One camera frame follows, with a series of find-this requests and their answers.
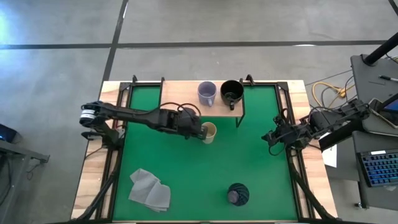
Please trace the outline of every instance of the gray cloth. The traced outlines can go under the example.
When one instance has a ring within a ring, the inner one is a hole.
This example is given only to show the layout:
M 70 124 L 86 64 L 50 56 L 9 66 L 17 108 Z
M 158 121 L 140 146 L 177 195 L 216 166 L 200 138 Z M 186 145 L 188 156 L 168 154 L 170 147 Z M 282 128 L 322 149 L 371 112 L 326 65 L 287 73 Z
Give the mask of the gray cloth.
M 138 169 L 130 175 L 134 183 L 129 199 L 144 204 L 156 212 L 165 212 L 170 206 L 170 187 L 150 172 Z

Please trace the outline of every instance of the blue keyboard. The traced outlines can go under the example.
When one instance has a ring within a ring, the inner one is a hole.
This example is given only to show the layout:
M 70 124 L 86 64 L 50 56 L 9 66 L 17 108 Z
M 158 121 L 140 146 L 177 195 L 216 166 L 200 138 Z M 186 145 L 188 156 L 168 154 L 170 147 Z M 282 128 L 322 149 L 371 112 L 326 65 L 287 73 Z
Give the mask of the blue keyboard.
M 398 184 L 398 149 L 362 152 L 358 156 L 369 187 Z

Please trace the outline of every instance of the paper cup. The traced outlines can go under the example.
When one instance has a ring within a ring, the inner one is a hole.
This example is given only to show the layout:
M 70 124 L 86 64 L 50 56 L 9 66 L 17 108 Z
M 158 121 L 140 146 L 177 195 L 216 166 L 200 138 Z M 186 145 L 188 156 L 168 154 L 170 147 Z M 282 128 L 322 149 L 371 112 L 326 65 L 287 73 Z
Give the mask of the paper cup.
M 213 123 L 211 123 L 211 122 L 205 122 L 205 123 L 202 124 L 202 126 L 207 127 L 206 139 L 203 140 L 203 142 L 204 142 L 205 144 L 210 144 L 210 143 L 212 143 L 213 140 L 214 140 L 214 136 L 216 136 L 216 133 L 217 133 L 217 128 L 216 128 L 216 126 L 215 126 Z

